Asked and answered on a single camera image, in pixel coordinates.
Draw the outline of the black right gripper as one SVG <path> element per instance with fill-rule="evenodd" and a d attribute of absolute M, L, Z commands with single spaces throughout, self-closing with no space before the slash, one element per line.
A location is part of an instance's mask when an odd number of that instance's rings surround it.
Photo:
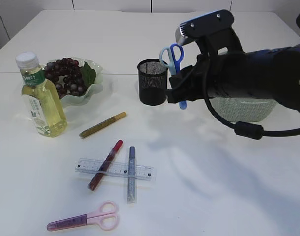
<path fill-rule="evenodd" d="M 195 66 L 187 66 L 169 78 L 172 89 L 166 91 L 168 103 L 206 97 L 253 97 L 245 77 L 246 55 L 232 27 L 195 27 L 193 32 L 201 54 Z"/>

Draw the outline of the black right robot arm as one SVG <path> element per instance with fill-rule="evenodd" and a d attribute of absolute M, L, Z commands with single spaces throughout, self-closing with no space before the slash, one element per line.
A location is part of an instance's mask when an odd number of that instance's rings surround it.
<path fill-rule="evenodd" d="M 300 43 L 245 53 L 232 28 L 200 36 L 197 63 L 170 77 L 169 103 L 216 98 L 271 99 L 300 112 Z"/>

